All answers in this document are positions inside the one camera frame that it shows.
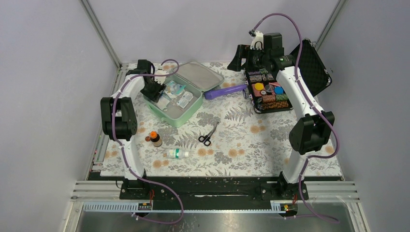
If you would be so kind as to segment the white gauze packet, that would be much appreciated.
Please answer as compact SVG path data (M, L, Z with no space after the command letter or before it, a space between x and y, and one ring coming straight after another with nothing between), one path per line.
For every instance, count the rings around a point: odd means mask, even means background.
M168 97L161 96L161 97L159 98L158 102L156 103L156 106L157 106L161 111L163 111L163 110L168 106L169 103L170 103L170 100L168 99Z

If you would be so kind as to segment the blue white wipes packet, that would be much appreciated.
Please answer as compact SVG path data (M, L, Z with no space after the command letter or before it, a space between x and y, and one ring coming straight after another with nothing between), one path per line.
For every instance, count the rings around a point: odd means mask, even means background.
M170 99L174 99L178 97L183 90L185 89L186 85L178 84L175 81L170 81L166 84L166 88L164 90L164 94Z

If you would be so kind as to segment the mint green medicine case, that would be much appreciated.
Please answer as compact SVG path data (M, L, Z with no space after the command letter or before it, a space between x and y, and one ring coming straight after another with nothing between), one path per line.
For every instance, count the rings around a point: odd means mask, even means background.
M222 74L205 65L190 61L180 65L178 72L165 79L165 90L158 102L144 97L153 115L178 128L201 107L204 93L224 81Z

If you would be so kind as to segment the brown bottle orange cap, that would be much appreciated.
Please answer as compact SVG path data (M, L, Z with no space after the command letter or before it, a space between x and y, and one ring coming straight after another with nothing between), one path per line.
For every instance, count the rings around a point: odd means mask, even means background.
M156 131L152 131L149 136L150 136L150 141L152 142L153 146L155 147L162 146L162 138Z

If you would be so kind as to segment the white bottle green label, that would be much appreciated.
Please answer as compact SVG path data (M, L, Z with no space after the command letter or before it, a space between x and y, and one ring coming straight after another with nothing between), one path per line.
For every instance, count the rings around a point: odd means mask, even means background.
M168 149L166 157L171 159L183 159L189 156L189 151L181 148L171 148Z

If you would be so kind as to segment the black scissors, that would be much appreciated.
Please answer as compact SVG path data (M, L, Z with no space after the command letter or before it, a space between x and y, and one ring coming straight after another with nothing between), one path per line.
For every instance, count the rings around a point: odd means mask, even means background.
M204 144L205 146L210 146L211 145L211 137L214 134L214 132L216 131L218 125L220 124L220 122L216 122L215 126L213 127L213 129L206 135L201 135L198 138L198 141L202 144Z

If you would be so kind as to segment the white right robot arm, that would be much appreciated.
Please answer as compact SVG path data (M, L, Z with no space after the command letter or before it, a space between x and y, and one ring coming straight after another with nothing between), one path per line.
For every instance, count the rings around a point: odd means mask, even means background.
M297 123L289 134L292 147L290 161L281 173L284 182L277 186L278 195L289 199L296 193L296 182L303 180L308 158L317 157L331 134L335 116L315 101L298 67L299 56L285 55L280 33L263 34L251 30L250 45L240 44L228 65L231 71L244 70L247 75L260 73L263 79L270 74L283 88L294 109Z

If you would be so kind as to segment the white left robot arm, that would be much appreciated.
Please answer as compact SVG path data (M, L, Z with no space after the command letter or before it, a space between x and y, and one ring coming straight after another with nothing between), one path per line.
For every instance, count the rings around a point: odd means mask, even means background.
M164 80L170 75L168 71L155 69L152 62L141 59L136 68L126 72L119 89L100 101L102 130L119 149L126 181L124 187L127 189L135 181L131 191L139 199L149 195L149 185L164 187L164 184L145 177L145 168L134 140L138 122L133 101L139 95L158 100L165 90Z

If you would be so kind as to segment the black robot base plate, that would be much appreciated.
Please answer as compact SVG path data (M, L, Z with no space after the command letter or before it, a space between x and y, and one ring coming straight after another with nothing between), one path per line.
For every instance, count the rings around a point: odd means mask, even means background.
M309 199L305 183L286 184L278 177L165 177L148 182L125 179L121 200L147 200L155 210L262 210L271 201Z

